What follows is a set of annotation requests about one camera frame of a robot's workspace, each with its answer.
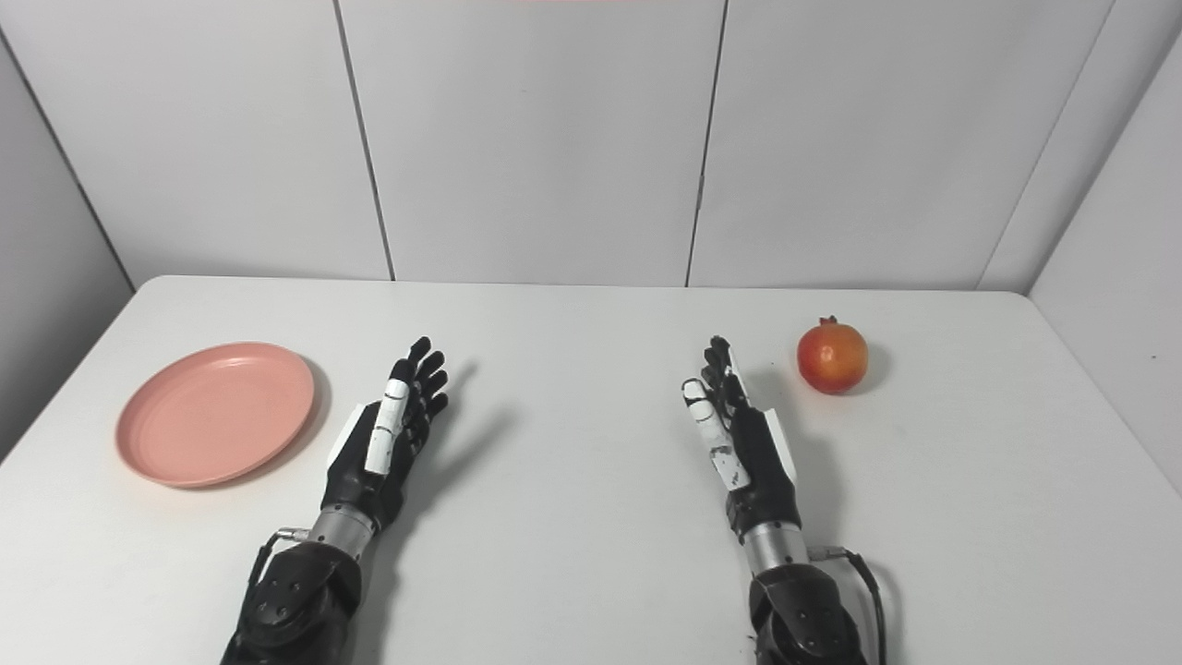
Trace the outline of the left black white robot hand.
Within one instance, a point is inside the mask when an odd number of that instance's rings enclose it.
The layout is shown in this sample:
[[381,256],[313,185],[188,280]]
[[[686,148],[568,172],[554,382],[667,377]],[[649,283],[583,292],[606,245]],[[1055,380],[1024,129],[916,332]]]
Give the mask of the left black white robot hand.
[[362,405],[344,429],[327,467],[322,510],[358,511],[376,532],[396,521],[405,500],[405,481],[426,450],[431,420],[449,403],[444,361],[427,335],[395,361],[379,400]]

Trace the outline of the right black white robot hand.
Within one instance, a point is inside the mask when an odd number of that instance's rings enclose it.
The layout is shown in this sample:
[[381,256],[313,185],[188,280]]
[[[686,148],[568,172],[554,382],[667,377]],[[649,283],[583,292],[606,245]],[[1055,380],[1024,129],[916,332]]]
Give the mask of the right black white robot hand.
[[699,378],[682,383],[682,400],[704,441],[706,455],[726,489],[730,532],[743,542],[756,527],[801,527],[795,483],[769,411],[752,404],[730,341],[713,335]]

